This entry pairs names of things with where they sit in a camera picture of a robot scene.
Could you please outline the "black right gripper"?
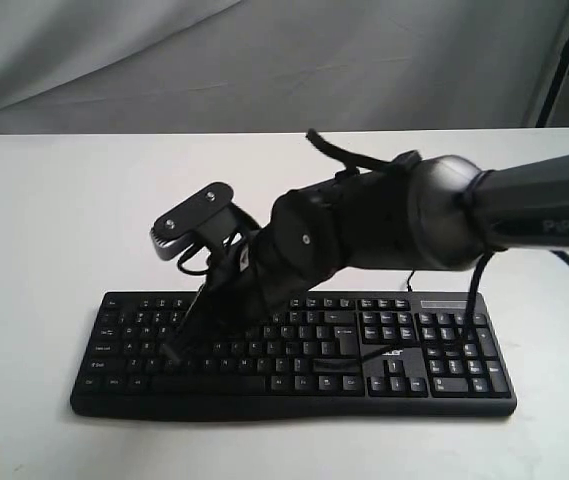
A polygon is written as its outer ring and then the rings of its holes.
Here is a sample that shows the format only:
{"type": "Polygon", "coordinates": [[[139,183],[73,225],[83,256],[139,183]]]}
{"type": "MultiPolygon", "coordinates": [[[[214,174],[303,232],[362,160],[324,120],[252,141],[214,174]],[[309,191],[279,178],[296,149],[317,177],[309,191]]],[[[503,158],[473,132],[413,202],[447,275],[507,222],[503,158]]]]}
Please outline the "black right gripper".
{"type": "Polygon", "coordinates": [[[306,244],[301,233],[283,252],[266,227],[243,241],[213,269],[196,292],[182,323],[162,345],[173,363],[183,364],[214,336],[214,328],[249,328],[332,277],[340,266],[339,249],[331,241],[306,244]]]}

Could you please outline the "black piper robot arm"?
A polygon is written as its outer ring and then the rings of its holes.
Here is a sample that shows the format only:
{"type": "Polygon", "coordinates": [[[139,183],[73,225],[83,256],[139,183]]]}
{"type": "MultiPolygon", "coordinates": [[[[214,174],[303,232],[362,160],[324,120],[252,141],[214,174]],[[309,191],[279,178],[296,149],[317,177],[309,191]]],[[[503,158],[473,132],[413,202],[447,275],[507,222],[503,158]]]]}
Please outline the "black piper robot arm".
{"type": "Polygon", "coordinates": [[[513,248],[569,250],[569,155],[504,170],[417,152],[348,152],[329,180],[281,195],[258,224],[212,183],[160,216],[159,257],[209,255],[203,284],[162,345],[176,363],[256,326],[346,268],[463,271],[513,248]]]}

